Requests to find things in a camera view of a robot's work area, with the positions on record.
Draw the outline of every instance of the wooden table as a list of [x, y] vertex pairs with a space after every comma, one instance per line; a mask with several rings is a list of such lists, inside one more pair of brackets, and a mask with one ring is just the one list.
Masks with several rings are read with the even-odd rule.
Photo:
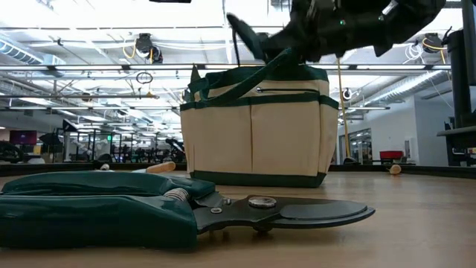
[[[0, 185], [14, 179], [0, 178]], [[279, 230], [260, 237], [229, 228], [199, 237], [193, 253], [150, 249], [4, 250], [0, 267], [476, 267], [476, 181], [386, 173], [331, 173], [318, 189], [219, 186], [248, 194], [364, 202], [377, 212], [331, 229]]]

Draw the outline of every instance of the spring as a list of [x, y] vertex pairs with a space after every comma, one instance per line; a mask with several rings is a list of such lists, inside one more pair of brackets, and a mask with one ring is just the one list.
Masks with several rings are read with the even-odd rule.
[[181, 200], [187, 202], [190, 199], [190, 195], [187, 190], [183, 188], [175, 188], [164, 194], [164, 197], [169, 197], [175, 200]]

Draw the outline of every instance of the garden tool bag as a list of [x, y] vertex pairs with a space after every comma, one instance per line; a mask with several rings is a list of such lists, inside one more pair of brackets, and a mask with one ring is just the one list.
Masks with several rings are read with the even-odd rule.
[[189, 85], [181, 126], [192, 178], [219, 185], [318, 187], [337, 138], [327, 73], [291, 49], [266, 66], [208, 73]]

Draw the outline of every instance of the zipper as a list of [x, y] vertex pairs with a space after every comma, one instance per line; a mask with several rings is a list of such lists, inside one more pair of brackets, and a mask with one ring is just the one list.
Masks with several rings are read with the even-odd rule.
[[256, 88], [257, 93], [263, 92], [311, 92], [311, 93], [319, 93], [318, 90], [315, 89], [262, 89], [260, 87]]

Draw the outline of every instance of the green bag handle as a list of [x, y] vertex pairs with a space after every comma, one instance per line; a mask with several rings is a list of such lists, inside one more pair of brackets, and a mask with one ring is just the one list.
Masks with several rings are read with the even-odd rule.
[[[291, 48], [287, 48], [282, 51], [277, 57], [275, 57], [272, 61], [270, 61], [266, 66], [262, 67], [260, 70], [255, 72], [250, 77], [246, 78], [244, 81], [236, 85], [234, 88], [228, 90], [227, 92], [221, 94], [220, 96], [216, 96], [213, 98], [205, 97], [202, 102], [205, 105], [223, 105], [230, 101], [235, 101], [236, 99], [240, 98], [246, 92], [249, 92], [255, 86], [257, 86], [261, 81], [265, 80], [266, 76], [272, 73], [278, 66], [282, 66], [289, 63], [296, 63], [298, 55], [295, 51]], [[209, 85], [202, 84], [200, 87], [205, 88]]]

